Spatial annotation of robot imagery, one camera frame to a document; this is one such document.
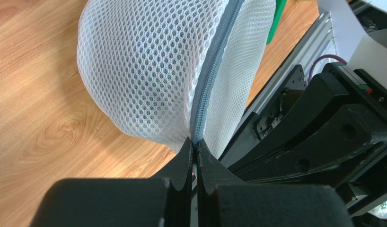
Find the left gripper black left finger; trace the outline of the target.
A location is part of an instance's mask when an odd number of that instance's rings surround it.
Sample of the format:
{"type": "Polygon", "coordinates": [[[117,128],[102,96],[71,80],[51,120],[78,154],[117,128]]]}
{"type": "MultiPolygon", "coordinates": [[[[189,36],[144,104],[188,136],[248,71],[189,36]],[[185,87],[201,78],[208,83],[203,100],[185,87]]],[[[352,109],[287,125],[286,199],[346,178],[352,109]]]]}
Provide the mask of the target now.
{"type": "Polygon", "coordinates": [[[67,178],[46,192],[33,227],[188,227],[193,147],[150,178],[67,178]]]}

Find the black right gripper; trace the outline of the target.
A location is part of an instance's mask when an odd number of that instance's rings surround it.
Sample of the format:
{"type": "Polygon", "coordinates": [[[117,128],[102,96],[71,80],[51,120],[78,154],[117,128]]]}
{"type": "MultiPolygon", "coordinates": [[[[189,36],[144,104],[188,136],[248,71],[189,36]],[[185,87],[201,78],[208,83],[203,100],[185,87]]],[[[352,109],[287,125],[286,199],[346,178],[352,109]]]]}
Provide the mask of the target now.
{"type": "Polygon", "coordinates": [[[337,188],[350,216],[387,201],[387,90],[363,69],[329,63],[258,144],[221,162],[245,182],[300,179],[337,188]],[[349,97],[356,104],[343,105],[349,97]]]}

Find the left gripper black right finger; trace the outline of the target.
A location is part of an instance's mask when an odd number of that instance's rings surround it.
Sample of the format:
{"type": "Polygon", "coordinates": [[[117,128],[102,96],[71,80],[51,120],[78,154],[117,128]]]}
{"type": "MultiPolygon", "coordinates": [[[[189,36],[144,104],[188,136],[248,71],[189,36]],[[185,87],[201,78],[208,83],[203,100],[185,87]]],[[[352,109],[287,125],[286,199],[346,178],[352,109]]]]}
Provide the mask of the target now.
{"type": "Polygon", "coordinates": [[[196,148],[201,227],[351,227],[339,195],[324,185],[248,184],[205,141],[196,148]]]}

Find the white mesh laundry bag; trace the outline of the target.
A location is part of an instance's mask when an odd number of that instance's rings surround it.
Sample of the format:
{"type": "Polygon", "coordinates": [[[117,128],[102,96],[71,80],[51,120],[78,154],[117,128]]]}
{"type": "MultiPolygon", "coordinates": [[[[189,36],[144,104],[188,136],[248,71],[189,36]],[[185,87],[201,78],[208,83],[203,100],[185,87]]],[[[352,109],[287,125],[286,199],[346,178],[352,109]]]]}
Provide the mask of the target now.
{"type": "Polygon", "coordinates": [[[77,64],[123,133],[219,158],[243,115],[271,30],[273,0],[90,0],[77,64]]]}

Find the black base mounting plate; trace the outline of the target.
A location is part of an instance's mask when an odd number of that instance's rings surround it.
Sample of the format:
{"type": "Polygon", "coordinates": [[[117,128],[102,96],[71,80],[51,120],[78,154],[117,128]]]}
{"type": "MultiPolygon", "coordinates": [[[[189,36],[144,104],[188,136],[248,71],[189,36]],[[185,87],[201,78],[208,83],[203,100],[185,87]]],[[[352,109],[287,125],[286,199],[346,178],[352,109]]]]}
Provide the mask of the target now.
{"type": "Polygon", "coordinates": [[[307,79],[301,65],[286,73],[277,73],[282,83],[270,93],[263,89],[247,109],[241,126],[235,133],[219,161],[229,167],[243,158],[282,121],[303,94],[307,79]]]}

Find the green plastic tray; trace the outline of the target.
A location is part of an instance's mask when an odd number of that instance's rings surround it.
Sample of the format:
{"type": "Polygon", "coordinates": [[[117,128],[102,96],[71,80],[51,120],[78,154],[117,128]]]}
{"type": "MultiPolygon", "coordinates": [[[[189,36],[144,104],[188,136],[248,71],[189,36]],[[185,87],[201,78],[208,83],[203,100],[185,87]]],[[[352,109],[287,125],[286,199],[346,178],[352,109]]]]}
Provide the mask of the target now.
{"type": "Polygon", "coordinates": [[[274,13],[274,16],[273,16],[273,22],[272,22],[272,26],[271,26],[269,34],[268,34],[268,38],[267,38],[266,44],[269,44],[273,40],[273,38],[274,38],[274,35],[276,33],[276,30],[277,30],[277,27],[279,25],[280,19],[282,17],[282,14],[284,12],[285,6],[287,4],[287,0],[276,0],[275,3],[276,3],[276,5],[275,5],[275,13],[274,13]]]}

